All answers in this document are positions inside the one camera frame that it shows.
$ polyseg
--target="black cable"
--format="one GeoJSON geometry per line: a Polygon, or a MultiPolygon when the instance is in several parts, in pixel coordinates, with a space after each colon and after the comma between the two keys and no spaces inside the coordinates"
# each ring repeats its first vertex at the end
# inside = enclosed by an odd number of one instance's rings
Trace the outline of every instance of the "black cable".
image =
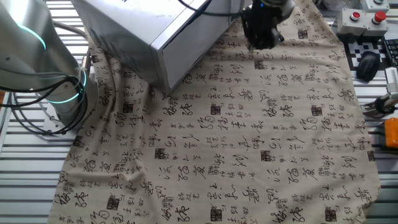
{"type": "Polygon", "coordinates": [[[179,1],[183,6],[185,6],[187,8],[189,8],[195,12],[198,12],[200,14],[207,15],[207,16],[229,17],[229,16],[241,16],[242,15],[242,12],[236,12],[236,13],[206,12],[206,11],[202,11],[199,9],[195,9],[194,7],[191,7],[190,5],[185,3],[183,0],[177,0],[177,1],[179,1]]]}
{"type": "Polygon", "coordinates": [[[86,63],[84,64],[86,68],[86,74],[87,76],[90,76],[90,69],[91,69],[91,50],[88,48],[87,53],[86,53],[86,63]]]}
{"type": "MultiPolygon", "coordinates": [[[[2,68],[0,67],[0,70],[3,70],[5,72],[9,72],[9,73],[16,73],[16,74],[20,74],[20,75],[61,75],[64,76],[65,78],[68,78],[69,75],[63,73],[63,72],[40,72],[40,73],[26,73],[26,72],[17,72],[17,71],[12,71],[10,69],[6,69],[6,68],[2,68]]],[[[12,88],[7,88],[7,87],[3,87],[0,86],[0,89],[4,90],[4,91],[11,91],[11,92],[17,92],[17,93],[38,93],[40,91],[45,91],[45,90],[49,90],[51,88],[53,88],[57,83],[44,87],[44,88],[40,88],[40,89],[36,89],[36,90],[17,90],[17,89],[12,89],[12,88]]]]}
{"type": "MultiPolygon", "coordinates": [[[[77,91],[80,92],[81,88],[84,88],[82,84],[80,84],[80,89],[77,89],[77,91]]],[[[28,131],[30,131],[30,132],[32,132],[32,133],[34,133],[34,134],[49,135],[49,136],[52,136],[52,135],[55,135],[55,134],[65,134],[66,132],[68,132],[68,131],[72,130],[74,127],[76,127],[77,124],[79,124],[80,121],[82,121],[82,119],[84,118],[84,116],[85,116],[85,114],[86,114],[86,112],[87,112],[87,107],[88,107],[87,95],[84,94],[83,97],[84,97],[84,99],[80,99],[80,100],[83,100],[83,101],[84,101],[84,104],[83,104],[83,105],[80,105],[80,106],[78,107],[78,111],[79,111],[79,112],[77,112],[77,113],[75,114],[75,117],[72,119],[72,121],[71,121],[69,124],[67,124],[65,127],[63,127],[62,129],[60,129],[60,130],[58,130],[58,131],[56,131],[56,132],[51,132],[51,130],[46,131],[46,130],[43,130],[43,129],[37,127],[35,124],[31,123],[31,122],[26,118],[25,114],[22,112],[22,110],[21,110],[20,108],[18,108],[18,110],[19,110],[20,114],[22,115],[22,117],[25,119],[25,121],[21,121],[21,119],[18,117],[17,113],[15,112],[15,109],[14,109],[14,108],[12,108],[11,110],[12,110],[12,113],[13,113],[14,117],[15,117],[16,120],[19,122],[19,124],[21,124],[21,126],[23,126],[24,128],[26,128],[26,130],[28,130],[28,131]],[[83,110],[83,112],[81,113],[79,119],[76,121],[77,117],[78,117],[79,114],[80,114],[81,107],[83,107],[84,110],[83,110]],[[38,129],[40,132],[34,131],[34,130],[30,129],[29,127],[27,127],[26,125],[24,125],[23,122],[28,122],[32,127],[38,129]]],[[[14,98],[15,98],[16,103],[18,103],[18,100],[17,100],[15,94],[14,94],[14,98]]]]}
{"type": "MultiPolygon", "coordinates": [[[[37,102],[40,102],[40,101],[44,100],[44,99],[45,99],[46,97],[48,97],[53,91],[55,91],[60,85],[64,84],[65,82],[71,82],[71,81],[74,80],[74,79],[77,79],[77,78],[76,78],[76,77],[67,77],[67,78],[65,78],[64,80],[62,80],[62,81],[60,81],[60,82],[57,82],[57,83],[54,84],[54,85],[51,85],[51,86],[52,86],[52,89],[51,89],[50,91],[46,92],[46,94],[44,94],[42,97],[40,97],[40,98],[38,98],[38,99],[36,99],[36,100],[34,100],[34,101],[31,101],[31,102],[28,102],[28,103],[19,104],[19,105],[13,105],[13,104],[11,104],[11,105],[4,105],[4,104],[0,104],[0,107],[5,107],[5,108],[18,108],[18,107],[21,107],[21,106],[33,105],[33,104],[35,104],[35,103],[37,103],[37,102]]],[[[51,88],[51,86],[45,87],[45,88],[43,88],[43,90],[42,90],[42,89],[40,89],[40,90],[41,90],[41,91],[48,90],[49,88],[51,88]]]]}
{"type": "Polygon", "coordinates": [[[66,24],[63,24],[61,22],[57,22],[57,21],[54,21],[54,20],[52,22],[54,23],[55,27],[59,27],[59,28],[64,29],[64,30],[67,30],[67,31],[70,31],[70,32],[74,32],[74,33],[79,34],[80,36],[82,36],[84,39],[87,39],[86,33],[84,31],[80,30],[80,29],[77,29],[76,27],[73,27],[73,26],[70,26],[70,25],[66,25],[66,24]]]}

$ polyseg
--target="control box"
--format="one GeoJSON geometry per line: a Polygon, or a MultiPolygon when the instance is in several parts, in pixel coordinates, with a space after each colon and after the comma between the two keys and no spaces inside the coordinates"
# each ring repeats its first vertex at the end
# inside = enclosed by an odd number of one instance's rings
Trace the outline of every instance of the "control box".
{"type": "Polygon", "coordinates": [[[153,87],[169,94],[237,16],[201,16],[201,10],[237,13],[240,0],[72,0],[94,43],[153,87]]]}
{"type": "Polygon", "coordinates": [[[388,12],[390,5],[388,0],[361,0],[359,3],[359,9],[366,13],[376,13],[378,11],[388,12]]]}
{"type": "Polygon", "coordinates": [[[386,13],[379,11],[377,13],[366,13],[366,30],[359,38],[362,42],[377,43],[388,31],[386,13]]]}
{"type": "Polygon", "coordinates": [[[353,44],[366,30],[366,14],[362,10],[344,8],[331,29],[342,42],[353,44]]]}

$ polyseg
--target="black computer mouse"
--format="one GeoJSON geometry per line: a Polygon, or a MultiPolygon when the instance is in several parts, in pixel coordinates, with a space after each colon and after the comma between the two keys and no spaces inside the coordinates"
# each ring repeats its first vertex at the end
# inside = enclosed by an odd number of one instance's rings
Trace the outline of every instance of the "black computer mouse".
{"type": "Polygon", "coordinates": [[[356,76],[366,82],[371,81],[380,67],[380,55],[374,52],[364,52],[356,69],[356,76]]]}

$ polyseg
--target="table surface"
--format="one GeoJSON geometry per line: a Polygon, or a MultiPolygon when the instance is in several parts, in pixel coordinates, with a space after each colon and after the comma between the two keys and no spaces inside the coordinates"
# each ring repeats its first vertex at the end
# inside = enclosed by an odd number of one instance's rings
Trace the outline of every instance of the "table surface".
{"type": "MultiPolygon", "coordinates": [[[[54,20],[83,30],[83,23],[70,1],[47,0],[47,4],[54,20]]],[[[390,10],[388,15],[388,20],[398,20],[395,10],[390,10]]],[[[332,19],[325,19],[332,24],[332,19]]],[[[81,63],[88,49],[87,41],[69,31],[56,30],[81,63]]],[[[364,50],[380,53],[383,62],[381,69],[388,66],[381,43],[352,44],[346,45],[352,71],[364,50]]],[[[358,81],[355,72],[351,74],[361,104],[370,103],[387,93],[383,70],[378,71],[375,79],[369,83],[358,81]]],[[[18,94],[17,97],[21,103],[35,98],[33,94],[18,94]]],[[[45,114],[38,104],[24,107],[23,110],[36,125],[43,126],[45,114]]],[[[0,118],[3,116],[5,122],[0,133],[0,223],[47,223],[59,173],[72,142],[62,138],[45,140],[26,131],[10,111],[0,110],[0,118]]],[[[383,119],[365,119],[382,185],[380,196],[368,216],[368,223],[398,223],[398,151],[380,149],[376,131],[377,125],[391,117],[398,117],[398,112],[383,119]]]]}

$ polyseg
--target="cloth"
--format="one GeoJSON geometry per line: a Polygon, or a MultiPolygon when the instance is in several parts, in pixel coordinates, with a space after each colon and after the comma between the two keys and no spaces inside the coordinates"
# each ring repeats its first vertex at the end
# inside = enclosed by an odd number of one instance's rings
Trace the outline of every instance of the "cloth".
{"type": "Polygon", "coordinates": [[[250,53],[237,22],[171,95],[90,42],[49,223],[363,223],[380,183],[343,44],[296,4],[284,44],[250,53]]]}

